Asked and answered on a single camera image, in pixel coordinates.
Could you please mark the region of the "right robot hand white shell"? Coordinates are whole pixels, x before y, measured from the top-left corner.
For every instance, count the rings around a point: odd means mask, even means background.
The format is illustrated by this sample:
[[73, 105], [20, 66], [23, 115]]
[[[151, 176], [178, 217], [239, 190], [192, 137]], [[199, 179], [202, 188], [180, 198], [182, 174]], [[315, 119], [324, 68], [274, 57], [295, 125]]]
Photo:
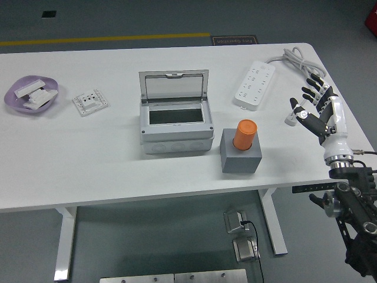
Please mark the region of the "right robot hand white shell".
[[332, 86], [318, 75], [311, 74], [302, 87], [303, 98], [311, 102], [319, 117], [301, 106], [295, 98], [290, 99], [295, 119], [319, 138], [325, 149], [323, 159], [332, 169], [351, 167], [353, 151], [347, 144], [348, 131], [342, 99], [333, 92]]

